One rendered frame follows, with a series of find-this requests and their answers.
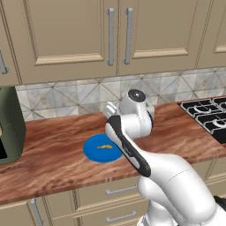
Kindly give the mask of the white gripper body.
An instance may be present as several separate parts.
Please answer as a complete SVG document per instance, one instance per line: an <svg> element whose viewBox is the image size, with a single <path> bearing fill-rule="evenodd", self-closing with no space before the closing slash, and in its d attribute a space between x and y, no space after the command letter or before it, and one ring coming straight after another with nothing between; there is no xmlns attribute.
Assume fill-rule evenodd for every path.
<svg viewBox="0 0 226 226"><path fill-rule="evenodd" d="M117 107L112 102L106 102L102 109L102 113L106 118L110 118L117 114Z"/></svg>

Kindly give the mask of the blue round plate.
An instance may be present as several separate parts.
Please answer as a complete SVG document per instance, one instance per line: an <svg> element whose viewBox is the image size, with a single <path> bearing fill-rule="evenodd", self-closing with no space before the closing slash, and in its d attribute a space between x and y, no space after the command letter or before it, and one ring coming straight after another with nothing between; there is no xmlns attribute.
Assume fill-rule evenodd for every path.
<svg viewBox="0 0 226 226"><path fill-rule="evenodd" d="M101 145L111 145L113 148L98 149L97 147ZM121 150L105 133L88 138L83 145L83 154L89 160L100 163L113 162L122 156Z"/></svg>

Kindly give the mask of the beige drawer front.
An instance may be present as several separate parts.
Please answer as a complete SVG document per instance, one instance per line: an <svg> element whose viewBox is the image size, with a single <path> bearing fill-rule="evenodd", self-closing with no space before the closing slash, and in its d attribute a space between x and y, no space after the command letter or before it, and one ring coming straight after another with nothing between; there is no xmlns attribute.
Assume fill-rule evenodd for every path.
<svg viewBox="0 0 226 226"><path fill-rule="evenodd" d="M95 203L101 203L113 199L119 199L125 196L132 195L138 192L138 189L129 192L121 192L114 195L106 195L106 190L119 190L127 187L132 187L137 184L138 177L128 177L111 181L104 184L91 185L76 190L76 198L78 208L93 205Z"/></svg>
<svg viewBox="0 0 226 226"><path fill-rule="evenodd" d="M84 215L80 217L82 226L136 226L138 220L147 211L148 202L146 200L130 203L121 207L113 207L100 212ZM116 218L123 215L129 215L133 210L137 212L134 217L121 221L107 223L106 218Z"/></svg>

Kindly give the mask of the black gas hob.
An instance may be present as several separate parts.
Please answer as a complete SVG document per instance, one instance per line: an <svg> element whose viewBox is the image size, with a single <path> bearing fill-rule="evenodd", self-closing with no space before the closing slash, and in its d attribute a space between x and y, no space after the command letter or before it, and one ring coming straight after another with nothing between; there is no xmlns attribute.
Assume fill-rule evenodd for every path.
<svg viewBox="0 0 226 226"><path fill-rule="evenodd" d="M226 144L226 97L178 104L220 144Z"/></svg>

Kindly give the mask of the dark green countertop appliance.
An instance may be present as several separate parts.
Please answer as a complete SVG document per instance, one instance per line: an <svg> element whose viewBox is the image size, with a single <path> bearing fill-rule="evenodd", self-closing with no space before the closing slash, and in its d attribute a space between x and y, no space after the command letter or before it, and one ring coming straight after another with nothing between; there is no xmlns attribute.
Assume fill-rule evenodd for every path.
<svg viewBox="0 0 226 226"><path fill-rule="evenodd" d="M26 124L15 87L0 88L0 164L17 161L23 153Z"/></svg>

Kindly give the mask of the beige base cupboard door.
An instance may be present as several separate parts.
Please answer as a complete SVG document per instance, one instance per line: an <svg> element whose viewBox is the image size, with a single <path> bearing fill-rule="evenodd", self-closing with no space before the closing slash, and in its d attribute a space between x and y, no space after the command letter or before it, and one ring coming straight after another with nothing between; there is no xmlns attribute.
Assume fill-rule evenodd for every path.
<svg viewBox="0 0 226 226"><path fill-rule="evenodd" d="M42 196L36 198L36 204L43 220L43 226L79 226L74 219L78 209L75 191ZM34 220L36 225L39 226L35 214Z"/></svg>
<svg viewBox="0 0 226 226"><path fill-rule="evenodd" d="M0 226L35 226L26 201L0 206Z"/></svg>
<svg viewBox="0 0 226 226"><path fill-rule="evenodd" d="M192 166L214 196L226 198L226 157L215 157Z"/></svg>

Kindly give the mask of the beige wall cupboard door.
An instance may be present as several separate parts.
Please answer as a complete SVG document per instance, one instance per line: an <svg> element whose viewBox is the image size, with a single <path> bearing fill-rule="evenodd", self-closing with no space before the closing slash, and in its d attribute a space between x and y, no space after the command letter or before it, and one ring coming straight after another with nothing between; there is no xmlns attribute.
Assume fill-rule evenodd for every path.
<svg viewBox="0 0 226 226"><path fill-rule="evenodd" d="M22 83L117 74L118 0L2 0ZM114 63L108 8L114 9Z"/></svg>
<svg viewBox="0 0 226 226"><path fill-rule="evenodd" d="M226 66L226 0L212 0L197 69Z"/></svg>
<svg viewBox="0 0 226 226"><path fill-rule="evenodd" d="M121 75L195 67L211 0L119 0ZM130 63L124 64L127 15L132 8Z"/></svg>
<svg viewBox="0 0 226 226"><path fill-rule="evenodd" d="M0 87L18 86L20 84L19 68L15 57L11 36L4 13L3 1L0 0L0 50L8 73L0 70Z"/></svg>

